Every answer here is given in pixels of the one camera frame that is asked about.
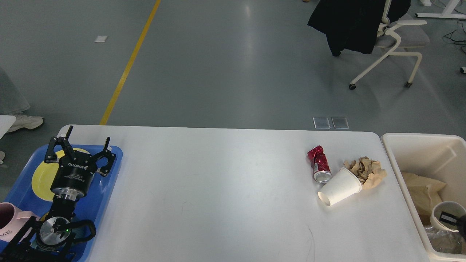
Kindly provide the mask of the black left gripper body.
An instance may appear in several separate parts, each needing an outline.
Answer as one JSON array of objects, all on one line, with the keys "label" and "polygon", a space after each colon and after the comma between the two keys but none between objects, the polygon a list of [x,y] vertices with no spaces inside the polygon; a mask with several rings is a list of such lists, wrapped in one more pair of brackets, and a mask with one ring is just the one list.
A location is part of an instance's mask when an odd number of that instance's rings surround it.
[{"label": "black left gripper body", "polygon": [[58,199],[78,201],[87,195],[95,171],[96,160],[86,152],[75,152],[59,160],[59,168],[50,187]]}]

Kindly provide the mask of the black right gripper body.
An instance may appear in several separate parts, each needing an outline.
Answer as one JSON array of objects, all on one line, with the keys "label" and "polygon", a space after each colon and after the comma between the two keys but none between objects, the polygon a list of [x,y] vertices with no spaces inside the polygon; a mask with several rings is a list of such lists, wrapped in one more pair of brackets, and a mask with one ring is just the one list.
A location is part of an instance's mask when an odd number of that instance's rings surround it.
[{"label": "black right gripper body", "polygon": [[457,229],[461,237],[466,240],[466,215],[463,215],[457,219]]}]

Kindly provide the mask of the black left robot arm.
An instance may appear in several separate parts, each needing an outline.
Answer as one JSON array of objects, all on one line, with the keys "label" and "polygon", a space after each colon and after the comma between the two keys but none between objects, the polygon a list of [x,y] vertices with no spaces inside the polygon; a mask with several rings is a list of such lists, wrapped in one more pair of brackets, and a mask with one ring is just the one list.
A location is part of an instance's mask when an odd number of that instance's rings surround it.
[{"label": "black left robot arm", "polygon": [[1,230],[2,262],[83,262],[118,178],[122,150],[72,145],[70,126],[30,157],[5,201],[18,229]]}]

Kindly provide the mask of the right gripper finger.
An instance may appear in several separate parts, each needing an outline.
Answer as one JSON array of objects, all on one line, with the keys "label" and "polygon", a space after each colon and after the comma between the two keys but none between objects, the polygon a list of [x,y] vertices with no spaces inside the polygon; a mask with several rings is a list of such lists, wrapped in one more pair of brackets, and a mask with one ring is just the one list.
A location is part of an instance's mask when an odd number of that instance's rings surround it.
[{"label": "right gripper finger", "polygon": [[448,212],[442,211],[441,215],[439,216],[439,221],[442,223],[446,223],[449,225],[457,225],[457,219],[458,217],[450,214]]}]

